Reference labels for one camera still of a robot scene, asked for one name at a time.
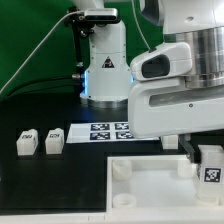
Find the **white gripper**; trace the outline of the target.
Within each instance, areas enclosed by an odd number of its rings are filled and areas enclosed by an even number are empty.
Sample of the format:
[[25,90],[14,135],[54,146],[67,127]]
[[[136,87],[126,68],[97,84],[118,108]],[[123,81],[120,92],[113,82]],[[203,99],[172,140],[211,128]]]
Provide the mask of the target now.
[[181,78],[135,81],[128,98],[128,123],[137,139],[178,135],[195,162],[188,133],[224,129],[224,86],[188,89]]

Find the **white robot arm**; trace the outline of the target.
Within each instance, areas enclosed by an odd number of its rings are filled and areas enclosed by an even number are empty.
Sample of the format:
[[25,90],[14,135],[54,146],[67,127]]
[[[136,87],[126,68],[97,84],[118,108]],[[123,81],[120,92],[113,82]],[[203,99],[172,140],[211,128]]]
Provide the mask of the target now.
[[94,106],[128,106],[137,139],[224,128],[224,0],[129,0],[163,41],[127,61],[125,25],[107,0],[73,0],[90,38],[81,93]]

